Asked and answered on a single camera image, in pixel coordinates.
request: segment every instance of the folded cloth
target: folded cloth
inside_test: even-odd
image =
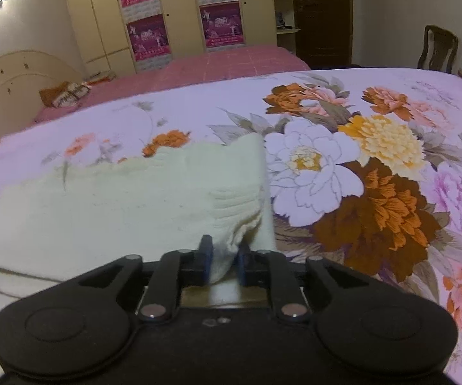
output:
[[[126,254],[152,261],[195,249],[209,234],[215,282],[244,234],[260,224],[268,203],[265,166],[262,139],[251,134],[229,146],[161,148],[153,158],[69,167],[7,187],[0,197],[0,269],[63,281]],[[274,249],[271,213],[263,218],[263,248]]]

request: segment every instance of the floral bedsheet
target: floral bedsheet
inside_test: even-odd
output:
[[[303,71],[108,102],[0,140],[0,191],[54,167],[160,146],[265,139],[277,247],[324,256],[440,303],[460,336],[462,80],[430,71]]]

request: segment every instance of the flower center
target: flower center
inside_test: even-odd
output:
[[[322,155],[320,155],[315,149],[308,146],[299,146],[291,153],[288,167],[296,173],[304,169],[319,172],[322,170],[320,165],[321,158]]]

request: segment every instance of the purple flower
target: purple flower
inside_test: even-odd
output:
[[[427,201],[436,204],[436,211],[450,213],[448,228],[462,234],[462,173],[443,162],[437,171],[428,170],[420,188]]]

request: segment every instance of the silver rivet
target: silver rivet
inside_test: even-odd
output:
[[[202,324],[206,327],[215,327],[218,324],[218,322],[214,318],[207,318],[202,321]]]
[[[281,308],[284,315],[288,317],[301,317],[307,313],[307,307],[302,304],[286,304]]]
[[[159,304],[147,304],[140,309],[140,313],[147,318],[158,318],[167,312],[167,309]]]

